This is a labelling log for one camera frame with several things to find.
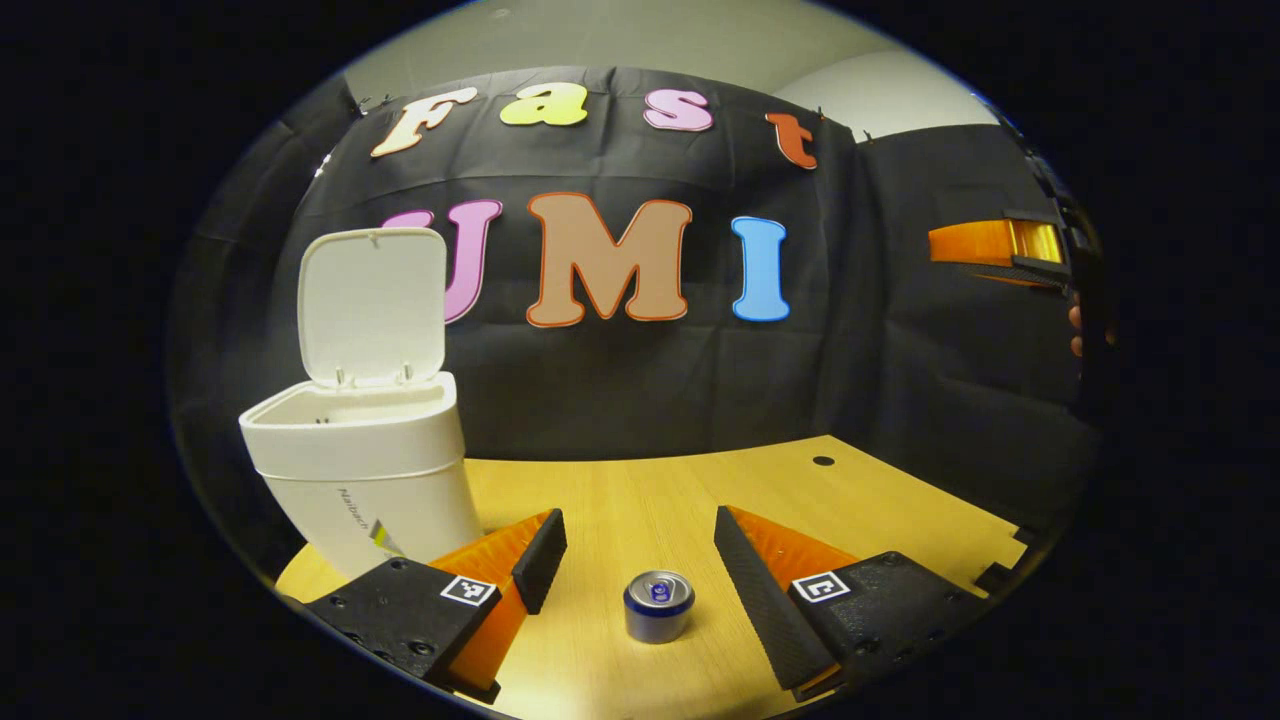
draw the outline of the white trash bin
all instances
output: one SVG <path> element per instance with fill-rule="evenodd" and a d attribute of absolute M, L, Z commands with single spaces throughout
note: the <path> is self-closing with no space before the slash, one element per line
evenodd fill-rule
<path fill-rule="evenodd" d="M 239 418 L 253 466 L 303 538 L 355 579 L 481 537 L 444 363 L 444 238 L 428 228 L 326 234 L 298 279 L 310 382 Z"/>

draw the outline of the pink letter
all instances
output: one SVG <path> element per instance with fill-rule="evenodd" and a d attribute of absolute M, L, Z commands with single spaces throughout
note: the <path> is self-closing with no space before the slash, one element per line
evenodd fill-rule
<path fill-rule="evenodd" d="M 444 324 L 449 324 L 471 310 L 480 299 L 484 281 L 484 250 L 489 238 L 489 220 L 502 214 L 497 200 L 472 200 L 454 205 L 449 219 L 458 227 L 458 242 L 453 254 L 453 281 L 444 292 Z M 388 218 L 384 228 L 426 228 L 435 217 L 430 210 L 413 210 Z"/>
<path fill-rule="evenodd" d="M 712 114 L 703 108 L 707 99 L 692 91 L 654 90 L 644 97 L 652 110 L 644 111 L 644 119 L 658 129 L 680 129 L 701 132 L 712 127 Z"/>

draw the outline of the human hand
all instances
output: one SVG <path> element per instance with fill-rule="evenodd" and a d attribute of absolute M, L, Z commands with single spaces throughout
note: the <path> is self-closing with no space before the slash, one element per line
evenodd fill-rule
<path fill-rule="evenodd" d="M 1080 332 L 1080 329 L 1082 329 L 1083 325 L 1082 325 L 1082 322 L 1080 322 L 1080 293 L 1079 292 L 1075 293 L 1074 302 L 1075 304 L 1071 305 L 1071 309 L 1066 313 L 1066 319 L 1071 322 L 1071 327 L 1075 328 L 1075 332 Z M 1115 329 L 1107 328 L 1106 338 L 1107 338 L 1107 345 L 1115 345 L 1116 343 Z M 1071 352 L 1074 352 L 1076 357 L 1084 357 L 1084 337 L 1075 336 L 1075 337 L 1071 338 Z"/>

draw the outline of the soda can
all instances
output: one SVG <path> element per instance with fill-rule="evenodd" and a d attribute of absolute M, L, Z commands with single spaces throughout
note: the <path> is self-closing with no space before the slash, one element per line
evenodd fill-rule
<path fill-rule="evenodd" d="M 680 637 L 694 606 L 694 587 L 667 570 L 641 573 L 622 593 L 627 634 L 645 643 L 666 643 Z"/>

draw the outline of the open lid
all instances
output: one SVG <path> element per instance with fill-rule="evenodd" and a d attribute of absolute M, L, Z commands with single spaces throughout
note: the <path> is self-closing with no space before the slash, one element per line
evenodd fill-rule
<path fill-rule="evenodd" d="M 330 233 L 298 277 L 298 343 L 316 383 L 426 380 L 444 364 L 444 238 L 429 228 Z"/>

